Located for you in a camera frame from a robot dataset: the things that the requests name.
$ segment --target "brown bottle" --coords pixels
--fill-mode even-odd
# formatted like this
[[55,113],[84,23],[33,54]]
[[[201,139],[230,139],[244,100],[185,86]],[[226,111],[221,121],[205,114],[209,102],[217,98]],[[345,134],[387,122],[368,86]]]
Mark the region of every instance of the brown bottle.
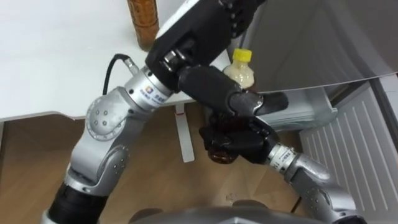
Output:
[[149,51],[159,31],[156,0],[127,0],[140,48]]

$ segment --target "white radiator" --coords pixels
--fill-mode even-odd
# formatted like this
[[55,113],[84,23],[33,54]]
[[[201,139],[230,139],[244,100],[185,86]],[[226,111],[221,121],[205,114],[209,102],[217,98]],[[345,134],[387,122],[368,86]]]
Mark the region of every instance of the white radiator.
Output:
[[330,124],[300,133],[304,153],[330,169],[368,223],[397,224],[398,153],[370,85],[338,110]]

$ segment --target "label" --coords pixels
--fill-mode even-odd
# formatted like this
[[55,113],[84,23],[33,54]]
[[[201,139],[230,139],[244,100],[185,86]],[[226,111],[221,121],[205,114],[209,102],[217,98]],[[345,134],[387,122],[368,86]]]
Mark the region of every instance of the label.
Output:
[[296,153],[292,152],[290,149],[283,150],[284,148],[279,148],[276,155],[272,158],[271,162],[269,163],[272,168],[276,171],[280,171],[283,166],[285,165],[286,161],[294,159]]
[[169,99],[168,96],[159,91],[151,82],[148,82],[145,88],[140,89],[139,93],[143,96],[144,101],[154,108],[162,106]]

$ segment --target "robotic hand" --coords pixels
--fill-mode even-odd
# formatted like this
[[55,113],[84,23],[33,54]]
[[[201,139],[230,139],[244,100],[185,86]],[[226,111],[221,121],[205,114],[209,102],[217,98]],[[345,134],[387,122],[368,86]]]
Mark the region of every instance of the robotic hand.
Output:
[[[151,114],[174,93],[184,91],[228,116],[254,117],[273,112],[267,98],[243,90],[215,67],[208,66],[232,38],[248,28],[263,2],[265,0],[188,0],[159,32],[144,68],[139,70],[129,57],[122,55],[120,58],[133,77],[124,87],[99,97],[89,107],[85,130],[73,149],[63,184],[51,207],[42,215],[41,224],[97,224],[129,159],[127,144],[134,142]],[[256,123],[251,128],[255,134],[247,133],[247,139],[239,134],[242,144],[236,148],[232,146],[239,141],[234,136],[226,136],[233,140],[229,142],[221,141],[210,129],[202,129],[201,134],[207,145],[226,153],[235,150],[253,163],[270,164],[280,171],[286,181],[312,203],[315,218],[344,223],[346,218],[358,217],[351,196],[333,182],[324,167],[279,144],[277,138],[271,137],[274,136],[272,129],[264,123]],[[255,146],[250,153],[248,139]],[[289,219],[293,223],[317,223],[263,210],[253,212],[219,208],[212,220],[208,217],[212,211],[208,210],[191,211],[189,214],[196,215],[196,221],[187,214],[177,219],[176,214],[160,218],[162,223],[178,223],[176,220],[184,223],[187,218],[189,223],[201,223],[199,220],[218,223],[240,216],[246,217],[246,221],[238,220],[239,223],[254,223],[247,222],[248,219],[259,223],[288,223],[285,221]],[[236,218],[231,220],[223,223],[237,223]]]

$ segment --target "table leg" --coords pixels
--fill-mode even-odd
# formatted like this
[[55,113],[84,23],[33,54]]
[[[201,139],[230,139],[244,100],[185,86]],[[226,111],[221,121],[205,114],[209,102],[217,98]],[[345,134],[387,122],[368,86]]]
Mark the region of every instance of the table leg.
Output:
[[189,132],[184,104],[175,105],[175,121],[177,122],[177,131],[181,145],[182,160],[184,162],[194,161],[195,155],[193,153],[191,135]]

